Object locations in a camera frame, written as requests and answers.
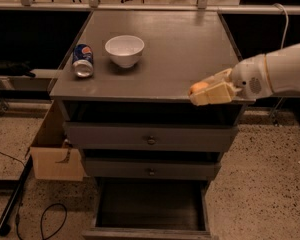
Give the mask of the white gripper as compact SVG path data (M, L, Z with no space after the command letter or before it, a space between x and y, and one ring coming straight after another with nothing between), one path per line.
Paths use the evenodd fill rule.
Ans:
M242 60L233 69L228 68L214 74L210 77L210 83L219 83L209 84L207 88L189 94L190 101L196 106L231 102L236 96L236 89L226 83L231 79L239 89L237 96L242 99L260 99L273 94L266 56L261 54Z

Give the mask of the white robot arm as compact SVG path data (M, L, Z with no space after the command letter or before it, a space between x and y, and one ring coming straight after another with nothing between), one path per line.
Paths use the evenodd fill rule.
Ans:
M190 87L189 99L196 106L204 106L290 91L300 92L300 44L242 60L205 78Z

